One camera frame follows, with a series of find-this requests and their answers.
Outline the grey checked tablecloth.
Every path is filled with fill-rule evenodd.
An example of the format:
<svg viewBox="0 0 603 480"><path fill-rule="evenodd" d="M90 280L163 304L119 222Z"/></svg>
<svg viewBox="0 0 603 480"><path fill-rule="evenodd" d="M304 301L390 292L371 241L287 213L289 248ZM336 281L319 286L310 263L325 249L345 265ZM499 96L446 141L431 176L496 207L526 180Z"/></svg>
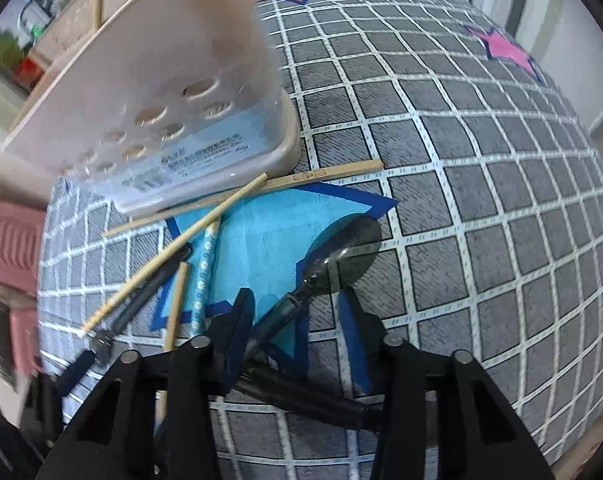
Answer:
<svg viewBox="0 0 603 480"><path fill-rule="evenodd" d="M463 0L259 3L300 111L295 171L380 158L405 313L388 328L427 351L473 350L549 463L603 408L603 170L548 76L489 60ZM62 372L77 328L167 245L64 181L44 228L42 359ZM224 478L364 479L376 439L232 391L212 409Z"/></svg>

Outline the black handled utensil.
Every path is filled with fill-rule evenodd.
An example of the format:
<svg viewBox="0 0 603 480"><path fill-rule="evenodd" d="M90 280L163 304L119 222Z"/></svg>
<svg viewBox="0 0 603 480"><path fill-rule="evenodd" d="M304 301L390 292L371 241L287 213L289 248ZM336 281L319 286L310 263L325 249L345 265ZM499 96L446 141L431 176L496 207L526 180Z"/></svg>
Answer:
<svg viewBox="0 0 603 480"><path fill-rule="evenodd" d="M192 245L190 243L185 244L140 287L131 292L128 304L117 315L117 318L115 318L110 327L107 330L98 330L90 340L89 349L82 351L58 378L56 381L56 391L59 393L59 396L62 396L62 398L68 396L93 365L100 367L108 365L111 361L115 337L123 333L127 325L165 285L169 278L174 276L179 269L180 263L186 261L192 255L192 252Z"/></svg>

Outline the patterned bamboo chopstick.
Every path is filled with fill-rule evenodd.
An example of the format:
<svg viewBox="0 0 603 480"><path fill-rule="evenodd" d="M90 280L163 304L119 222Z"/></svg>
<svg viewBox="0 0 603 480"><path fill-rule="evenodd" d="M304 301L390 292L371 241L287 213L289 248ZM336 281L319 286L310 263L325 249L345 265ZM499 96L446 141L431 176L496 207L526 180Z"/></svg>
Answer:
<svg viewBox="0 0 603 480"><path fill-rule="evenodd" d="M187 242L195 237L196 234L205 230L210 223L218 220L230 207L232 207L239 200L243 200L243 198L252 194L253 192L259 191L264 187L266 182L268 181L268 176L266 174L259 174L258 177L251 180L250 183L244 185L243 188L240 188L239 191L232 193L229 197L225 198L219 205L214 207L212 210L208 211L205 216L203 216L200 220L187 228L181 235L175 238L167 247L165 247L159 254L157 254L153 259L151 259L145 266L126 281L122 287L120 287L114 295L112 295L108 300L102 304L102 306L93 313L93 315L88 318L88 320L81 326L81 329L78 332L78 336L80 338L84 338L93 330L96 325L100 321L108 316L115 308L122 304L124 300L130 295L131 292L134 291L137 287L139 287L142 283L144 283L150 276L152 276L166 261L172 258L179 249L181 249Z"/></svg>

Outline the beige utensil holder caddy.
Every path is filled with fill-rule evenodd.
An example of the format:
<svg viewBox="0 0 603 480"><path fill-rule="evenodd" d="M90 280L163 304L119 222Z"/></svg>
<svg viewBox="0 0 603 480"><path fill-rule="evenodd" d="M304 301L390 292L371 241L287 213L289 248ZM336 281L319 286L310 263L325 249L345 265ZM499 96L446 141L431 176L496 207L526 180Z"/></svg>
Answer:
<svg viewBox="0 0 603 480"><path fill-rule="evenodd" d="M254 0L129 0L44 74L3 148L143 217L288 174L300 129Z"/></svg>

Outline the blue star sticker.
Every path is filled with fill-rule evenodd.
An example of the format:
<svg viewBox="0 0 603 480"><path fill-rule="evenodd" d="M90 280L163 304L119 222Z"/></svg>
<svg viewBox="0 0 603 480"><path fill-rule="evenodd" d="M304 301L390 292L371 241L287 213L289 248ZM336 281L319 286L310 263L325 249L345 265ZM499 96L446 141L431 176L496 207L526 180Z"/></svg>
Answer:
<svg viewBox="0 0 603 480"><path fill-rule="evenodd" d="M268 193L244 200L229 210L219 230L213 273L205 301L207 318L229 311L236 293L242 287L255 295L255 324L285 292L292 292L300 284L307 264L307 252L322 244L317 240L333 222L349 214L366 214L381 228L381 240L390 239L387 212L398 200L367 191L379 191L379 185L356 184L337 186L315 183ZM194 254L188 281L186 304L182 322L192 318L192 304L198 281L198 263L203 255L204 236L191 242ZM393 249L378 249L378 256L353 257L352 266L339 264L338 275L349 269L362 270L370 266L358 281L352 284L361 307L379 318L392 318L405 313L399 262ZM331 286L310 301L272 342L266 345L266 356L277 363L280 370L321 382L327 388L339 391L343 370L339 362L337 342L310 341L311 332L336 330ZM365 370L363 348L355 346L355 325L347 318L344 329L348 361L356 396L373 390L371 373Z"/></svg>

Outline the plain wooden chopstick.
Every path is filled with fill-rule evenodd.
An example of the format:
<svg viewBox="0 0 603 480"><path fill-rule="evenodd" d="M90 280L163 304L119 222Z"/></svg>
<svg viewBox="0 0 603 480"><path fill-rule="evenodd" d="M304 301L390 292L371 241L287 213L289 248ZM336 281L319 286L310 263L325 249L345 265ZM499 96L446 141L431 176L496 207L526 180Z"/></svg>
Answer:
<svg viewBox="0 0 603 480"><path fill-rule="evenodd" d="M371 174L371 172L381 171L383 168L384 164L381 159L363 160L362 162L347 162L347 164L343 165L319 168L301 172L300 174L291 174L290 176L268 180L256 191L256 194L259 195L274 191L286 190L287 188L296 188L296 186L303 184L331 181L347 177L356 177L360 176L360 174ZM166 220L168 218L178 216L178 214L184 214L185 212L206 207L218 206L234 193L236 193L236 190L220 192L200 198L192 203L157 212L157 214L152 214L152 216L149 217L132 220L128 223L115 226L115 228L111 228L108 231L103 232L102 237L110 238L120 233L141 228L141 226L147 226L148 224L152 224L160 220Z"/></svg>

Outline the black chopstick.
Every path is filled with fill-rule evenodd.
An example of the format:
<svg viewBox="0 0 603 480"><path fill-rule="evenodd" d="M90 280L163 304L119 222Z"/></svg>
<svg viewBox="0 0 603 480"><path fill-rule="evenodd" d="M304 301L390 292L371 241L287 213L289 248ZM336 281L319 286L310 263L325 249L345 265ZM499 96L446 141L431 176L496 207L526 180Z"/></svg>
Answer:
<svg viewBox="0 0 603 480"><path fill-rule="evenodd" d="M240 374L234 388L266 404L326 425L375 434L381 431L382 408L379 405L337 396L259 362Z"/></svg>

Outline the short wooden chopstick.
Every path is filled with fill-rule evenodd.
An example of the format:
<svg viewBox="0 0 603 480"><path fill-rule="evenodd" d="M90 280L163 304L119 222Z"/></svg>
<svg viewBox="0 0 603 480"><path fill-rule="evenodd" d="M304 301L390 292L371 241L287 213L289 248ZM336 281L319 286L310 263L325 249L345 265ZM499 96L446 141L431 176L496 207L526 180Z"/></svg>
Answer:
<svg viewBox="0 0 603 480"><path fill-rule="evenodd" d="M163 350L170 352L176 348L177 335L180 327L180 318L183 305L184 291L190 272L190 264L182 261L177 271L174 293L172 294L172 306L168 315L165 330Z"/></svg>

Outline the pink plastic stool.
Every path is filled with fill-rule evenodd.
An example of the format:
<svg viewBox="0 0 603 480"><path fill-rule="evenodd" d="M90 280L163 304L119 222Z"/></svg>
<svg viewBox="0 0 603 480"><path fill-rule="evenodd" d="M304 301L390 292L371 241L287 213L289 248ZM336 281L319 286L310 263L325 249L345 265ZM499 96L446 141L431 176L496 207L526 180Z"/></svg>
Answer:
<svg viewBox="0 0 603 480"><path fill-rule="evenodd" d="M46 214L0 200L0 285L35 296ZM10 302L0 297L0 376L16 385Z"/></svg>

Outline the dark metal spoon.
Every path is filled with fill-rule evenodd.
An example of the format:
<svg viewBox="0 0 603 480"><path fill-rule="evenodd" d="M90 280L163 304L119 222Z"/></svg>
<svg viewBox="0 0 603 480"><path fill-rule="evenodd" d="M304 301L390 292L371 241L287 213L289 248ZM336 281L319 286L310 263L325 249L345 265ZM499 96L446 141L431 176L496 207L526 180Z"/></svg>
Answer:
<svg viewBox="0 0 603 480"><path fill-rule="evenodd" d="M368 214L349 214L330 224L301 260L300 284L259 318L247 340L243 361L254 358L312 297L329 295L359 281L372 266L381 243L381 225Z"/></svg>

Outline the blue dotted chopstick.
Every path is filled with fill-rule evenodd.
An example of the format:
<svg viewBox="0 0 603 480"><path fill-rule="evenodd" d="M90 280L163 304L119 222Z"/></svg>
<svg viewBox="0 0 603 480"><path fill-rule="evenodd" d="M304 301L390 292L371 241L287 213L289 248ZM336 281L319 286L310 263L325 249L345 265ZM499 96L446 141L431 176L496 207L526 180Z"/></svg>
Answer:
<svg viewBox="0 0 603 480"><path fill-rule="evenodd" d="M210 279L212 278L220 220L215 220L207 226L204 234L203 252L196 271L196 287L193 299L191 318L192 336L198 336L205 330L205 307L210 294Z"/></svg>

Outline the pink star sticker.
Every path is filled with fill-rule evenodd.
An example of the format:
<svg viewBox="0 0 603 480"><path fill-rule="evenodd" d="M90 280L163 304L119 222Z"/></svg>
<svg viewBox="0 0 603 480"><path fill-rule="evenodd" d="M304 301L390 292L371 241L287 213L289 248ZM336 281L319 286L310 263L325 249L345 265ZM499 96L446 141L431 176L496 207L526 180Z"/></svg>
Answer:
<svg viewBox="0 0 603 480"><path fill-rule="evenodd" d="M493 26L487 29L480 29L471 25L463 25L463 27L471 36L479 39L484 44L489 60L510 62L521 68L533 79L536 79L539 84L545 84L544 76L540 73L535 60L522 46L504 32L501 32L500 29Z"/></svg>

